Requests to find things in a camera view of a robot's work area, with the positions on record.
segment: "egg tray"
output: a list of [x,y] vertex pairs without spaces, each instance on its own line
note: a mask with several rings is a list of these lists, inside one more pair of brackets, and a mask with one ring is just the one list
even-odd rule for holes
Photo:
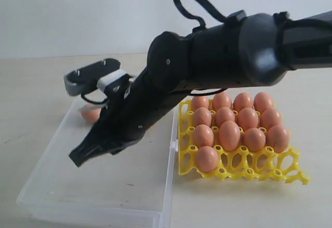
[[[186,113],[183,114],[183,108],[186,106],[187,111],[184,109]],[[297,148],[288,146],[286,151],[282,153],[276,153],[272,147],[265,146],[261,151],[251,152],[246,146],[240,144],[236,150],[227,152],[224,151],[222,146],[219,145],[219,129],[216,126],[212,126],[212,131],[215,137],[213,148],[218,153],[220,161],[217,169],[214,171],[210,173],[201,172],[195,166],[195,156],[198,148],[193,144],[192,141],[192,134],[195,128],[192,126],[193,111],[191,111],[191,100],[182,101],[179,108],[179,175],[186,175],[192,169],[196,169],[196,171],[205,178],[218,177],[220,180],[225,180],[226,178],[239,180],[244,177],[248,180],[258,178],[259,181],[265,181],[271,178],[275,181],[285,180],[285,183],[292,183],[296,180],[300,180],[304,185],[309,183],[309,174],[300,170],[299,168],[298,161],[300,157],[300,151]],[[211,109],[210,111],[214,120],[215,111]],[[266,129],[263,127],[260,127],[259,129],[264,133],[266,132]],[[288,156],[293,158],[293,163],[288,168],[283,169],[282,164],[285,158]]]

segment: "table surface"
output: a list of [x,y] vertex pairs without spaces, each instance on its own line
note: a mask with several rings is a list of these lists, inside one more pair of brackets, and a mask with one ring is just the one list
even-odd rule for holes
[[[16,198],[72,103],[62,76],[109,56],[0,60],[0,223],[7,227],[72,227],[37,221]],[[113,56],[138,74],[146,55]],[[300,168],[311,182],[206,180],[196,173],[173,179],[171,227],[313,227],[330,225],[332,182],[332,69],[288,73],[276,86],[248,88],[271,93],[301,150]],[[230,89],[234,97],[243,89]]]

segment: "robotic arm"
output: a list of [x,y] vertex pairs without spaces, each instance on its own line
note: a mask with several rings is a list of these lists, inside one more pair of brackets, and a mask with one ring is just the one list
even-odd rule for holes
[[70,153],[76,166],[136,144],[193,90],[271,86],[287,71],[332,67],[332,11],[296,21],[286,12],[246,16],[241,10],[225,17],[208,0],[196,0],[221,23],[206,28],[201,17],[173,1],[199,26],[185,37],[172,32],[157,36],[145,69],[133,82],[115,59],[65,75],[69,95],[89,101],[85,95],[98,88],[107,96],[93,102],[103,106],[100,119]]

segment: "yellow egg tray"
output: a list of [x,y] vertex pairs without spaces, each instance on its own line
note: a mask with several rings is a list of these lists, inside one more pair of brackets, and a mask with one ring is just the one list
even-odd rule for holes
[[[309,183],[309,174],[299,168],[300,151],[297,148],[289,146],[285,152],[276,153],[272,147],[266,146],[261,151],[251,152],[246,146],[240,144],[236,150],[227,152],[219,145],[219,129],[216,126],[213,126],[212,130],[215,135],[213,148],[220,158],[218,167],[210,173],[200,172],[195,166],[195,156],[198,148],[192,141],[192,134],[195,128],[192,126],[193,111],[190,109],[191,100],[180,103],[178,115],[179,175],[186,175],[192,169],[195,169],[205,178],[218,177],[220,180],[225,180],[226,178],[232,180],[239,180],[241,178],[253,180],[258,178],[259,181],[265,181],[271,178],[275,181],[285,180],[285,183],[292,183],[296,180],[300,180],[304,185]],[[210,111],[214,119],[215,111],[211,109]],[[260,127],[259,129],[266,132],[265,128]],[[282,164],[288,156],[292,157],[293,163],[288,168],[283,169]]]

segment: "white background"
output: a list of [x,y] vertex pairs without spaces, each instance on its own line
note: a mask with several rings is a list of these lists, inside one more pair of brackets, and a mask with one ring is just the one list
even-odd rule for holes
[[[190,11],[216,22],[191,0]],[[330,0],[211,0],[225,15],[288,10],[294,19],[332,9]],[[188,34],[172,0],[0,0],[0,59],[142,53],[161,32]]]

